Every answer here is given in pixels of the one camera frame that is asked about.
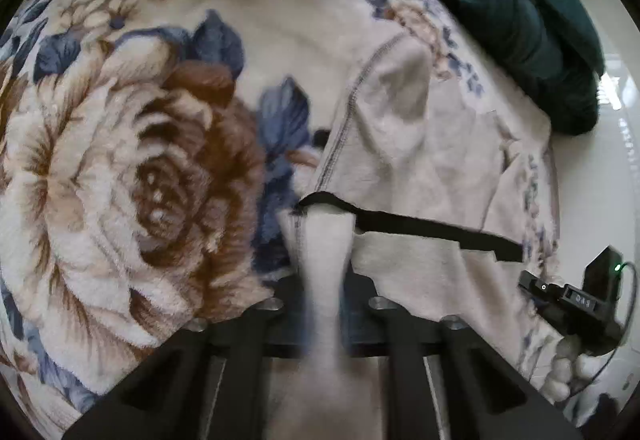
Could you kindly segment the white gloved right hand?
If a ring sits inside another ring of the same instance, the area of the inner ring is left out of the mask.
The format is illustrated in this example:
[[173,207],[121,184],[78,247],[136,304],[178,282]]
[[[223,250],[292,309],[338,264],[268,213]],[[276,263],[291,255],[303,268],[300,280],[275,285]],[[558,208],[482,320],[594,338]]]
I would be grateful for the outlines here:
[[552,404],[576,396],[597,378],[605,359],[606,356],[587,353],[577,336],[564,337],[555,347],[541,394]]

